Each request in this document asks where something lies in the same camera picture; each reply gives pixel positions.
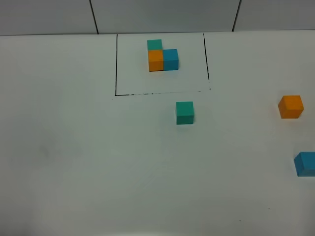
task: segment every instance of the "stacked cubes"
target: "stacked cubes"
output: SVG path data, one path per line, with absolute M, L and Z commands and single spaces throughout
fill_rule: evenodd
M 163 50 L 162 40 L 148 40 L 149 71 L 178 70 L 177 49 Z

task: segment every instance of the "blue cube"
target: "blue cube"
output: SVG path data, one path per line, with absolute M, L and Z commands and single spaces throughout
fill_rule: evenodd
M 148 51 L 163 50 L 162 39 L 148 40 L 147 44 L 148 44 Z
M 163 50 L 164 70 L 178 70 L 177 49 Z
M 298 176 L 315 177 L 315 152 L 302 151 L 294 158 Z
M 176 102 L 176 124 L 193 124 L 192 102 Z

